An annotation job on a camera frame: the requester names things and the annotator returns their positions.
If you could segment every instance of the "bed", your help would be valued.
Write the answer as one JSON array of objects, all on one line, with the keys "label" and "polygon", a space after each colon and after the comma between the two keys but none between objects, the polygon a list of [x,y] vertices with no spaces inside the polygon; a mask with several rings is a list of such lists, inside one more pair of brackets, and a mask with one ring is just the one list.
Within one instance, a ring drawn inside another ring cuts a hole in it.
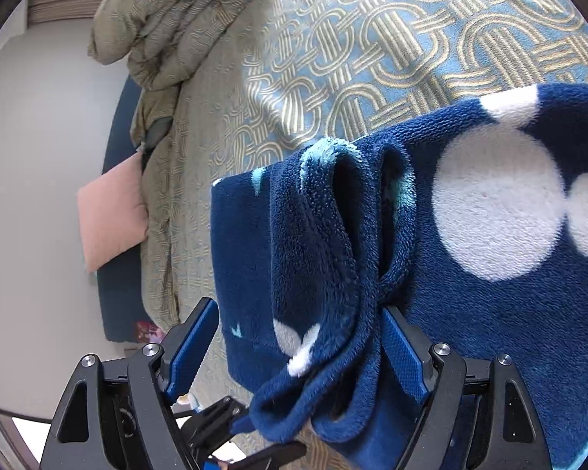
[{"label": "bed", "polygon": [[[588,83],[588,24],[570,0],[252,0],[180,89],[170,134],[143,176],[146,311],[163,329],[215,296],[210,190],[321,136],[363,134],[533,83]],[[202,403],[249,394],[218,332],[192,388]],[[300,468],[348,468],[312,448]],[[239,441],[245,451],[262,441]]]}]

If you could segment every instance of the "pink pillow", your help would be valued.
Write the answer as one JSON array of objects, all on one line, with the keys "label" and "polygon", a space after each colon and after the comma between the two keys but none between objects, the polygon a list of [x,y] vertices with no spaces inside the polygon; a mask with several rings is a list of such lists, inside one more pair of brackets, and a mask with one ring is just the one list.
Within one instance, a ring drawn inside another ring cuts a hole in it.
[{"label": "pink pillow", "polygon": [[146,238],[142,153],[137,152],[78,191],[78,218],[88,272]]}]

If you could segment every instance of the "white wall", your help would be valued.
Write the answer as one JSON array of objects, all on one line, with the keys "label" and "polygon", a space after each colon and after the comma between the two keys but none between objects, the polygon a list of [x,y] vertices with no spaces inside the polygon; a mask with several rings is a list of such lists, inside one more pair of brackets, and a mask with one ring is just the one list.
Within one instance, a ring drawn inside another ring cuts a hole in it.
[{"label": "white wall", "polygon": [[22,0],[11,12],[9,18],[0,28],[0,50],[11,37],[16,37],[26,31],[26,14],[28,11],[28,0]]},{"label": "white wall", "polygon": [[0,51],[0,408],[51,418],[105,340],[76,191],[102,169],[127,69],[87,57],[90,20],[44,23]]}]

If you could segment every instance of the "blue fleece blanket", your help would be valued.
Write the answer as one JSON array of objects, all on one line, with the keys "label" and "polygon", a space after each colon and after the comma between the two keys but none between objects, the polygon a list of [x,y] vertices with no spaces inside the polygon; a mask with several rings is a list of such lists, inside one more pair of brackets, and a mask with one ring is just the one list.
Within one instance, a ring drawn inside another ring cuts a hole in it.
[{"label": "blue fleece blanket", "polygon": [[321,139],[216,182],[211,238],[229,372],[266,438],[310,419],[361,468],[396,465],[424,395],[382,334],[395,304],[463,356],[511,354],[554,467],[588,455],[588,86]]}]

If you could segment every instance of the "dark blue headboard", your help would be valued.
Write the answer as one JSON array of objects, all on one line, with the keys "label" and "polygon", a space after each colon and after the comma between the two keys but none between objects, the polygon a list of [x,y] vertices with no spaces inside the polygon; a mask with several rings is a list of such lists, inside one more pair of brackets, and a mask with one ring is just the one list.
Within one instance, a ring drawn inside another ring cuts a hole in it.
[{"label": "dark blue headboard", "polygon": [[[141,88],[128,78],[115,110],[103,173],[135,153],[129,131]],[[137,342],[138,323],[151,323],[142,303],[140,246],[135,246],[98,270],[98,294],[105,336],[115,342]]]}]

